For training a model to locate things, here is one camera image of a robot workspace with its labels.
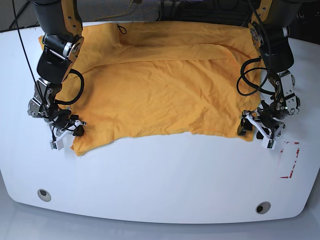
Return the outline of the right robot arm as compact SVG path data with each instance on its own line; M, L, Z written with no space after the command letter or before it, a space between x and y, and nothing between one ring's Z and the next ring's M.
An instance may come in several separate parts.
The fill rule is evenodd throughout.
M28 0L33 6L37 22L44 32L43 51L36 71L39 79L34 80L34 95L28 103L28 115L41 118L49 124L53 149L66 134L81 137L85 122L78 115L60 106L77 102L85 86L83 75L73 69L84 43L83 22L75 0ZM80 88L74 99L58 100L62 83L72 74L80 80Z

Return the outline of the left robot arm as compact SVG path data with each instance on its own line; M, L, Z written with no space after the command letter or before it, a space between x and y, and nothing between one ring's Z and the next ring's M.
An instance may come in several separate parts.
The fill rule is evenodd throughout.
M302 3L301 0L273 0L266 19L262 20L253 2L248 2L255 16L255 20L248 27L259 57L242 64L239 79L254 89L247 96L260 92L269 95L272 102L266 103L262 100L256 110L244 110L237 134L245 136L256 127L256 137L266 149L275 147L276 138L285 128L282 120L300 111L301 101L294 90L295 77L289 71L294 64L289 45L289 25ZM246 70L246 67L257 62L263 62L262 70L266 71L260 85L250 82L246 77L251 72L250 69Z

